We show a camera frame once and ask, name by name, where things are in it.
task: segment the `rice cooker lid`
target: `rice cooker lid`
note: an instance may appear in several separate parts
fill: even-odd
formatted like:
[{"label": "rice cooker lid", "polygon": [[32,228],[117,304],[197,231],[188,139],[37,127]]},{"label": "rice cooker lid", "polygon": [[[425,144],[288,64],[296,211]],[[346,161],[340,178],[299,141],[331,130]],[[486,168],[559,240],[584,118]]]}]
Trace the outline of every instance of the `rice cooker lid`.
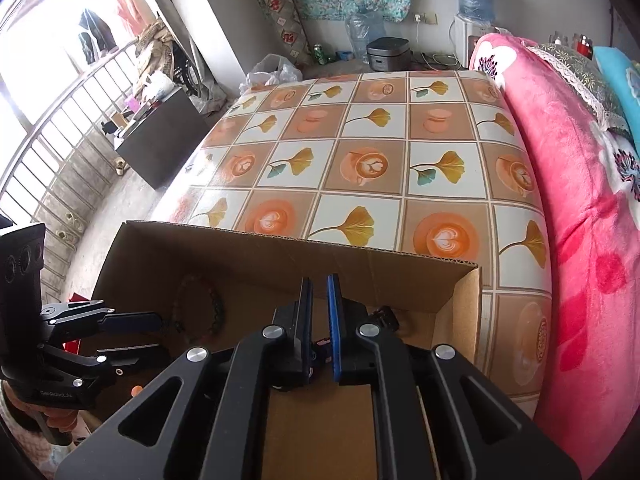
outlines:
[{"label": "rice cooker lid", "polygon": [[367,45],[367,53],[372,56],[400,56],[409,50],[409,40],[405,38],[378,38]]}]

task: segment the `bed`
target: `bed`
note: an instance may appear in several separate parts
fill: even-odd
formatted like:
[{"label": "bed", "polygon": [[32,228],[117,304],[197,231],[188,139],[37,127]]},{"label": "bed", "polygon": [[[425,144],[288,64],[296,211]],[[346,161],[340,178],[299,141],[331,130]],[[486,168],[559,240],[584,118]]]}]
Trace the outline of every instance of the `bed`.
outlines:
[{"label": "bed", "polygon": [[[586,477],[638,407],[630,327],[640,194],[617,185],[600,161],[616,139],[593,126],[533,45],[486,36],[472,59],[482,72],[252,89],[152,219],[477,262],[475,365]],[[608,212],[594,213],[596,202]],[[599,237],[626,247],[595,254]],[[616,331],[621,344],[610,351]]]}]

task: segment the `pink blanket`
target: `pink blanket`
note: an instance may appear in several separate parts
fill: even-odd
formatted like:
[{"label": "pink blanket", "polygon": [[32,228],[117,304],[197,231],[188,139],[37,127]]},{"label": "pink blanket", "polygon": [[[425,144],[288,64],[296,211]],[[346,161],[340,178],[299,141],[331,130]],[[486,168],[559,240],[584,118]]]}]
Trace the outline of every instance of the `pink blanket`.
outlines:
[{"label": "pink blanket", "polygon": [[588,478],[640,402],[640,166],[527,45],[489,34],[472,67],[501,86],[545,207],[557,318],[534,420]]}]

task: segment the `concrete floor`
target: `concrete floor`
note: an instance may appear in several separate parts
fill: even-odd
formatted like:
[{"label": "concrete floor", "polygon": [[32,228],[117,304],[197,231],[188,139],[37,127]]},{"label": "concrete floor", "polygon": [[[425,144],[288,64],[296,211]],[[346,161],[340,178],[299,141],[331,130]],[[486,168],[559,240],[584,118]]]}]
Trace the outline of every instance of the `concrete floor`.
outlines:
[{"label": "concrete floor", "polygon": [[78,244],[61,300],[73,292],[91,298],[102,264],[122,223],[147,219],[165,190],[154,190],[131,168],[113,184]]}]

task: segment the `cardboard box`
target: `cardboard box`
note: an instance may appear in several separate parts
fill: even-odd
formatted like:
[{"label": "cardboard box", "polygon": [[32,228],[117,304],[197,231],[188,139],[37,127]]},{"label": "cardboard box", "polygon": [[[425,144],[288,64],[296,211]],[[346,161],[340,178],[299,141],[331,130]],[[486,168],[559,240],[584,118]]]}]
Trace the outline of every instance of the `cardboard box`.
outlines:
[{"label": "cardboard box", "polygon": [[[342,294],[369,308],[391,306],[398,335],[414,346],[449,343],[471,362],[477,351],[481,275],[476,264],[415,254],[159,222],[126,222],[100,273],[94,299],[118,312],[174,309],[186,327],[146,335],[99,335],[82,342],[98,348],[162,342],[172,356],[187,348],[229,348],[271,322],[278,306],[296,300],[308,276],[314,285],[313,338],[328,336],[326,278],[340,276]],[[215,336],[210,290],[222,298],[226,319]],[[152,374],[123,378],[98,398],[106,418]],[[368,386],[337,386],[326,368],[306,388],[273,391],[264,447],[263,478],[326,480],[376,477]]]}]

